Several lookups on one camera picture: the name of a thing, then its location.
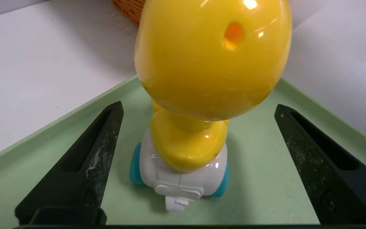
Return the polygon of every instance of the toy wheel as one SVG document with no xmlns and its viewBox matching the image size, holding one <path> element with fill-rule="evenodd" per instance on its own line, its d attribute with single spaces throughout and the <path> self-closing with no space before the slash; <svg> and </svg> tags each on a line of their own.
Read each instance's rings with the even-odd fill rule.
<svg viewBox="0 0 366 229">
<path fill-rule="evenodd" d="M 227 162 L 227 167 L 225 167 L 225 173 L 224 173 L 224 177 L 222 178 L 221 184 L 218 187 L 218 189 L 215 191 L 215 193 L 211 194 L 211 197 L 222 197 L 222 195 L 224 195 L 224 192 L 228 186 L 228 176 L 229 176 L 229 172 L 230 172 L 229 168 L 230 168 L 230 166 L 229 166 L 229 163 Z"/>
<path fill-rule="evenodd" d="M 145 184 L 139 171 L 139 155 L 141 153 L 141 143 L 136 145 L 132 155 L 131 166 L 129 167 L 129 179 L 132 184 L 143 185 Z"/>
</svg>

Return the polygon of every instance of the orange object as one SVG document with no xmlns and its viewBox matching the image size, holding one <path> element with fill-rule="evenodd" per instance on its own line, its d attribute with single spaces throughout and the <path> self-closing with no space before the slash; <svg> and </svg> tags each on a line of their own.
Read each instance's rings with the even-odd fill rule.
<svg viewBox="0 0 366 229">
<path fill-rule="evenodd" d="M 146 0 L 112 0 L 114 6 L 136 27 L 139 27 L 142 9 Z"/>
</svg>

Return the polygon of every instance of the plastic toy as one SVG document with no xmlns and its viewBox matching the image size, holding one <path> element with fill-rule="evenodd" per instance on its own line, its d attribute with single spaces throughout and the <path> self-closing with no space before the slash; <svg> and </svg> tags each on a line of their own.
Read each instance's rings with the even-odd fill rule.
<svg viewBox="0 0 366 229">
<path fill-rule="evenodd" d="M 154 114 L 133 153 L 131 182 L 164 195 L 170 211 L 222 197 L 228 121 L 273 90 L 291 31 L 286 0 L 147 0 L 135 67 Z"/>
</svg>

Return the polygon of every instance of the white toy body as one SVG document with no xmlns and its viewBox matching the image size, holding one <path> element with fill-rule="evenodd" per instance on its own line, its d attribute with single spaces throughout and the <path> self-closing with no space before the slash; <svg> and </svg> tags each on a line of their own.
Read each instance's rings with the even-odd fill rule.
<svg viewBox="0 0 366 229">
<path fill-rule="evenodd" d="M 227 187 L 227 166 L 227 146 L 224 144 L 218 156 L 208 165 L 188 173 L 174 171 L 156 152 L 150 129 L 144 135 L 139 153 L 141 180 L 153 187 L 157 194 L 166 197 L 166 209 L 169 211 L 182 212 L 190 201 L 202 196 L 222 196 Z"/>
</svg>

